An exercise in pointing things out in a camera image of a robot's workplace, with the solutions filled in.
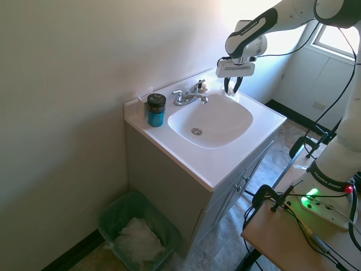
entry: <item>green trash can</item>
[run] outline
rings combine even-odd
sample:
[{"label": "green trash can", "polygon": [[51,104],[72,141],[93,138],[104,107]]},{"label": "green trash can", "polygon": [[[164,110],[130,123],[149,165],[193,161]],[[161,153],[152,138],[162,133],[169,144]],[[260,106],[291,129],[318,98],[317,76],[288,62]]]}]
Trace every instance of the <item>green trash can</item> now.
[{"label": "green trash can", "polygon": [[133,218],[143,218],[156,234],[165,251],[149,266],[147,271],[161,270],[166,258],[179,242],[177,228],[141,193],[131,191],[113,202],[100,216],[98,230],[109,243],[114,254],[130,271],[138,269],[119,250],[115,240],[127,223]]}]

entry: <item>baseboard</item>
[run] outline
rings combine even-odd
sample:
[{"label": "baseboard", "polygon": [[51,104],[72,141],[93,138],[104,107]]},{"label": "baseboard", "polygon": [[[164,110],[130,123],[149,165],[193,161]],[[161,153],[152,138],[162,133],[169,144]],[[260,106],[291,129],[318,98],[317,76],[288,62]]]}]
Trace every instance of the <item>baseboard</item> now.
[{"label": "baseboard", "polygon": [[95,230],[41,271],[68,271],[103,242],[104,238]]},{"label": "baseboard", "polygon": [[[288,108],[287,106],[284,106],[283,104],[276,102],[275,100],[270,100],[268,103],[266,103],[266,106],[273,109],[274,111],[277,111],[278,113],[286,116],[288,119],[294,121],[297,124],[300,124],[301,126],[305,127],[306,129],[310,129],[312,132],[321,135],[322,132],[316,128],[316,123],[313,120],[310,120],[309,118],[305,117],[304,115],[301,115],[300,113],[296,112],[295,110],[292,110]],[[331,131],[327,129],[326,127],[317,124],[318,127],[320,127],[325,132],[330,133]]]}]

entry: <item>white countertop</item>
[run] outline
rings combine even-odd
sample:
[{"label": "white countertop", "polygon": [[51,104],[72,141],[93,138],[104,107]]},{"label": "white countertop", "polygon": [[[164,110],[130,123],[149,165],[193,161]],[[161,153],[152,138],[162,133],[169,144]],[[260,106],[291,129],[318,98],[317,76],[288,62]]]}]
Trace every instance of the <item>white countertop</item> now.
[{"label": "white countertop", "polygon": [[206,95],[224,95],[222,79],[217,78],[215,71],[211,70],[156,91],[167,98],[164,123],[161,127],[151,127],[146,119],[143,120],[138,117],[138,100],[132,100],[124,105],[125,121],[175,161],[203,187],[213,191],[287,118],[256,100],[242,93],[237,93],[234,99],[253,116],[253,122],[248,130],[239,138],[222,147],[205,148],[198,146],[172,130],[168,125],[168,118],[182,108],[173,104],[174,95],[171,92],[179,89],[184,90],[184,86],[190,88],[200,79],[206,80],[209,89],[205,93]]}]

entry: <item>table leg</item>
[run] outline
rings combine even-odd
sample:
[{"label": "table leg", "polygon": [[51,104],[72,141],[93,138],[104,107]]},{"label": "table leg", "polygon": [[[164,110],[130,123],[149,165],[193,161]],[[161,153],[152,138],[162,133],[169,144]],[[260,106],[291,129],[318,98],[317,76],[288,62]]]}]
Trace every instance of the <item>table leg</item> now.
[{"label": "table leg", "polygon": [[252,265],[257,261],[262,254],[256,250],[252,249],[250,253],[247,252],[246,256],[242,259],[241,263],[238,265],[236,271],[250,271]]}]

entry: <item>blue jar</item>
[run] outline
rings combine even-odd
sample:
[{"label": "blue jar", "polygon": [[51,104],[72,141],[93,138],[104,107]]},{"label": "blue jar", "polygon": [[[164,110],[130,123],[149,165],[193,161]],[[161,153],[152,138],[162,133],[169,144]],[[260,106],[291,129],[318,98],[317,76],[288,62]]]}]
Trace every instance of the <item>blue jar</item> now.
[{"label": "blue jar", "polygon": [[166,98],[162,94],[153,93],[148,96],[148,124],[159,127],[163,124]]}]

